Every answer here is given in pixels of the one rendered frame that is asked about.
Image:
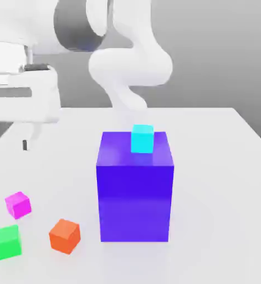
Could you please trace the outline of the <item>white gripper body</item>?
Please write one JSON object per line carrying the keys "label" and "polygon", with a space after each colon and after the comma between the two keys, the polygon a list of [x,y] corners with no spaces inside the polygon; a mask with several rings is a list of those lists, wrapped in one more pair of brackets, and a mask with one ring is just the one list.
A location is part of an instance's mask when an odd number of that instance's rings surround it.
{"label": "white gripper body", "polygon": [[29,88],[30,97],[0,97],[0,121],[56,123],[61,105],[55,70],[0,74],[0,89]]}

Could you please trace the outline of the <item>small magenta cube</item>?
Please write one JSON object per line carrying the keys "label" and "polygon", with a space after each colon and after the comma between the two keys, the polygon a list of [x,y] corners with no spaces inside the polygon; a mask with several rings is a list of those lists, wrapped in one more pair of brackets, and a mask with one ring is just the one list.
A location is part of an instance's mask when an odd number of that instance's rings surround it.
{"label": "small magenta cube", "polygon": [[32,212],[29,197],[21,191],[6,197],[5,203],[9,214],[15,220],[18,220],[21,217],[28,215]]}

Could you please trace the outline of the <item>small green cube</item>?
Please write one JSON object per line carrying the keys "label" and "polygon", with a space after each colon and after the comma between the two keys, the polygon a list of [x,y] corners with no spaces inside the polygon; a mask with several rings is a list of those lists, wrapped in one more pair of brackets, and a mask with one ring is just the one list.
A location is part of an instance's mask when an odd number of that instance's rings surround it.
{"label": "small green cube", "polygon": [[22,242],[18,225],[0,228],[0,260],[22,254]]}

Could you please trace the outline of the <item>small cyan cube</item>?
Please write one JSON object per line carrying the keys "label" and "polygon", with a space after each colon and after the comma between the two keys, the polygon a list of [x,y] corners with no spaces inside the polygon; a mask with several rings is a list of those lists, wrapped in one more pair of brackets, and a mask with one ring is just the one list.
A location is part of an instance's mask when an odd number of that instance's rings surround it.
{"label": "small cyan cube", "polygon": [[154,129],[152,125],[134,124],[131,131],[131,152],[153,153]]}

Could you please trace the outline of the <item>small orange cube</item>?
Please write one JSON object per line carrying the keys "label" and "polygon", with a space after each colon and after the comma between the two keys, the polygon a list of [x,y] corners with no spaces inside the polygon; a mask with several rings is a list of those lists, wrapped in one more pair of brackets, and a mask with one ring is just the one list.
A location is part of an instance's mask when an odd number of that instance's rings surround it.
{"label": "small orange cube", "polygon": [[70,255],[81,240],[80,226],[69,220],[60,219],[49,232],[51,248]]}

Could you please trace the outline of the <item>large purple box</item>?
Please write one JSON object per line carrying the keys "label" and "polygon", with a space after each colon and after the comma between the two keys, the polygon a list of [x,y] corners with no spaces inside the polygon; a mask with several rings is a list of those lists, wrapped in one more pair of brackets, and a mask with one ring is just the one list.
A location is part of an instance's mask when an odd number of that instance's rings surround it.
{"label": "large purple box", "polygon": [[102,242],[167,242],[174,163],[165,132],[131,152],[129,132],[103,132],[96,163]]}

